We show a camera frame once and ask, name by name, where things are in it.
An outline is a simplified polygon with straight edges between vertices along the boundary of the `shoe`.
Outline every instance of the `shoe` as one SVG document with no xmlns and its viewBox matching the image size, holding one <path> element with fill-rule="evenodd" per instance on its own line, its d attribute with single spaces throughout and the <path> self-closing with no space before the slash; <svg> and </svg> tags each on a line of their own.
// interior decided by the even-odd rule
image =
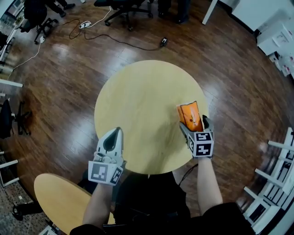
<svg viewBox="0 0 294 235">
<path fill-rule="evenodd" d="M 74 3 L 71 3 L 71 4 L 67 4 L 63 9 L 64 10 L 68 10 L 68 9 L 72 9 L 75 7 L 75 4 Z"/>
<path fill-rule="evenodd" d="M 186 16 L 181 17 L 181 18 L 177 17 L 176 20 L 175 20 L 175 22 L 176 22 L 177 24 L 182 24 L 182 23 L 184 23 L 184 22 L 186 22 L 186 21 L 188 21 L 188 20 L 189 20 L 189 16 L 186 15 Z"/>
<path fill-rule="evenodd" d="M 16 206 L 13 206 L 12 215 L 14 216 L 14 218 L 16 218 L 19 221 L 22 221 L 23 220 L 23 215 L 22 215 L 21 212 L 18 212 L 17 211 L 17 207 Z"/>
<path fill-rule="evenodd" d="M 167 12 L 158 12 L 158 17 L 164 19 Z"/>
<path fill-rule="evenodd" d="M 64 11 L 62 11 L 61 13 L 59 13 L 60 17 L 63 18 L 65 17 L 66 13 Z"/>
</svg>

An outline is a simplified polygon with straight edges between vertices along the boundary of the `table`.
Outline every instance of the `table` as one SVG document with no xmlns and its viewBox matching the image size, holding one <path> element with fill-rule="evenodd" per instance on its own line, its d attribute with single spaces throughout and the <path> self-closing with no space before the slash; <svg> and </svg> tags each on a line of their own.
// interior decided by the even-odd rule
<svg viewBox="0 0 294 235">
<path fill-rule="evenodd" d="M 64 233 L 82 224 L 84 212 L 91 198 L 84 189 L 54 174 L 38 175 L 34 182 L 37 200 L 48 218 Z M 114 224 L 110 213 L 109 224 Z"/>
<path fill-rule="evenodd" d="M 101 138 L 117 126 L 122 128 L 128 170 L 173 171 L 192 158 L 176 106 L 195 100 L 201 117 L 208 116 L 203 91 L 187 72 L 163 61 L 133 63 L 103 86 L 95 106 L 97 135 Z"/>
</svg>

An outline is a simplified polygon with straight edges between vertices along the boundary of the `orange object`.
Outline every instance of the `orange object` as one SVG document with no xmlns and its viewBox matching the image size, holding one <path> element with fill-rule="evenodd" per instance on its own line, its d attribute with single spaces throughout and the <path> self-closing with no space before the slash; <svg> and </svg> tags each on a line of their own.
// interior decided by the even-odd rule
<svg viewBox="0 0 294 235">
<path fill-rule="evenodd" d="M 183 104 L 176 107 L 180 116 L 180 122 L 190 131 L 203 131 L 197 102 Z"/>
</svg>

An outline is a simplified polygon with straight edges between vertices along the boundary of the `office chair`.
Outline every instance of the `office chair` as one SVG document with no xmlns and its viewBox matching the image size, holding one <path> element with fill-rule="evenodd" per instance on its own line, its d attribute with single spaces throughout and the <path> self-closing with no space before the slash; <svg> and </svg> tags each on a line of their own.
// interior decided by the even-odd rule
<svg viewBox="0 0 294 235">
<path fill-rule="evenodd" d="M 24 18 L 28 21 L 24 24 L 23 27 L 20 27 L 21 32 L 29 32 L 34 27 L 37 27 L 37 36 L 34 40 L 35 44 L 38 44 L 38 37 L 41 32 L 44 33 L 46 37 L 49 36 L 49 31 L 46 32 L 46 27 L 51 29 L 53 27 L 52 23 L 58 23 L 56 19 L 48 18 L 44 23 L 43 21 L 47 16 L 47 8 L 42 1 L 39 0 L 26 0 L 24 2 Z"/>
<path fill-rule="evenodd" d="M 0 105 L 1 111 L 0 111 L 0 138 L 5 139 L 7 137 L 10 137 L 10 130 L 12 129 L 12 121 L 17 122 L 17 130 L 18 134 L 23 134 L 23 131 L 26 135 L 30 135 L 30 132 L 27 132 L 27 130 L 24 127 L 24 121 L 26 118 L 32 114 L 31 111 L 26 112 L 22 114 L 22 106 L 24 105 L 24 102 L 20 102 L 18 107 L 18 114 L 15 115 L 11 112 L 11 108 L 9 105 L 9 101 L 5 100 L 3 105 Z"/>
<path fill-rule="evenodd" d="M 110 17 L 108 17 L 104 22 L 106 26 L 110 25 L 109 20 L 124 14 L 126 17 L 126 21 L 128 24 L 128 30 L 133 31 L 133 27 L 130 24 L 129 19 L 129 12 L 144 12 L 148 13 L 149 18 L 153 18 L 153 14 L 151 11 L 139 9 L 139 6 L 144 0 L 96 0 L 94 3 L 94 6 L 111 6 L 114 10 L 119 9 L 117 12 L 112 14 Z"/>
</svg>

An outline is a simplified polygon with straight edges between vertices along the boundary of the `black cable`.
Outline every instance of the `black cable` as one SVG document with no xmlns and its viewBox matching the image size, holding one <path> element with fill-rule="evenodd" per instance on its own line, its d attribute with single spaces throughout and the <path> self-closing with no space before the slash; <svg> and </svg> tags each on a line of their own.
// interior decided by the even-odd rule
<svg viewBox="0 0 294 235">
<path fill-rule="evenodd" d="M 69 37 L 69 39 L 75 39 L 76 37 L 78 37 L 79 35 L 80 35 L 80 33 L 81 33 L 81 30 L 79 30 L 79 33 L 77 34 L 77 35 L 75 35 L 74 37 L 70 37 L 70 35 L 73 33 L 73 31 L 79 26 L 79 23 L 80 23 L 80 21 L 79 21 L 79 19 L 74 19 L 74 20 L 71 20 L 71 21 L 68 21 L 68 22 L 66 22 L 66 23 L 64 23 L 64 24 L 60 24 L 60 25 L 57 25 L 56 27 L 58 27 L 58 26 L 63 26 L 63 25 L 66 25 L 66 24 L 69 24 L 69 23 L 71 23 L 71 22 L 73 22 L 73 21 L 78 21 L 78 23 L 77 23 L 77 25 L 73 28 L 73 30 L 70 32 L 70 34 L 68 35 L 68 37 Z"/>
<path fill-rule="evenodd" d="M 86 30 L 84 29 L 84 38 L 86 40 L 92 40 L 92 39 L 96 39 L 96 38 L 99 38 L 101 36 L 106 36 L 106 37 L 109 37 L 111 38 L 113 41 L 116 41 L 118 43 L 122 43 L 122 44 L 126 44 L 126 45 L 129 45 L 129 46 L 132 46 L 132 47 L 135 47 L 135 48 L 138 48 L 138 49 L 141 49 L 141 50 L 147 50 L 147 51 L 153 51 L 153 50 L 159 50 L 161 47 L 158 47 L 158 48 L 154 48 L 154 49 L 146 49 L 146 48 L 142 48 L 142 47 L 139 47 L 139 46 L 135 46 L 135 45 L 132 45 L 130 43 L 127 43 L 127 42 L 121 42 L 121 41 L 118 41 L 117 39 L 114 39 L 113 37 L 111 37 L 110 35 L 108 34 L 100 34 L 100 35 L 97 35 L 93 38 L 86 38 Z"/>
<path fill-rule="evenodd" d="M 182 180 L 180 181 L 179 186 L 180 186 L 181 183 L 184 181 L 184 179 L 187 178 L 188 175 L 189 175 L 189 174 L 193 171 L 193 169 L 194 169 L 195 167 L 197 167 L 197 166 L 198 166 L 198 163 L 195 164 L 194 166 L 192 166 L 189 170 L 187 170 L 187 172 L 184 174 Z"/>
<path fill-rule="evenodd" d="M 57 27 L 58 27 L 58 26 L 63 26 L 63 25 L 69 24 L 69 23 L 71 23 L 71 22 L 73 22 L 73 21 L 78 21 L 78 23 L 77 23 L 77 25 L 73 28 L 73 30 L 70 32 L 70 34 L 68 35 L 69 39 L 71 39 L 71 40 L 72 40 L 72 39 L 75 39 L 76 37 L 78 37 L 78 36 L 80 35 L 81 31 L 82 31 L 81 29 L 79 29 L 79 33 L 78 33 L 77 35 L 75 35 L 74 37 L 71 37 L 71 34 L 73 33 L 73 31 L 79 26 L 79 23 L 80 23 L 79 19 L 74 19 L 74 20 L 68 21 L 68 22 L 66 22 L 66 23 L 64 23 L 64 24 L 57 25 Z M 113 41 L 116 41 L 116 42 L 118 42 L 118 43 L 122 43 L 122 44 L 126 44 L 126 45 L 129 45 L 129 46 L 132 46 L 132 47 L 135 47 L 135 48 L 141 49 L 141 50 L 154 51 L 154 50 L 160 50 L 162 47 L 164 47 L 164 45 L 163 45 L 163 46 L 160 45 L 158 48 L 154 48 L 154 49 L 146 49 L 146 48 L 142 48 L 142 47 L 139 47 L 139 46 L 132 45 L 132 44 L 127 43 L 127 42 L 121 42 L 121 41 L 119 41 L 119 40 L 117 40 L 117 39 L 114 39 L 113 37 L 111 37 L 111 36 L 108 35 L 108 34 L 100 34 L 100 35 L 97 35 L 97 36 L 95 36 L 95 37 L 93 37 L 93 38 L 87 38 L 87 37 L 86 37 L 86 30 L 85 30 L 85 28 L 84 28 L 84 38 L 85 38 L 86 40 L 96 39 L 96 38 L 99 38 L 99 37 L 101 37 L 101 36 L 109 37 L 109 38 L 111 38 Z"/>
</svg>

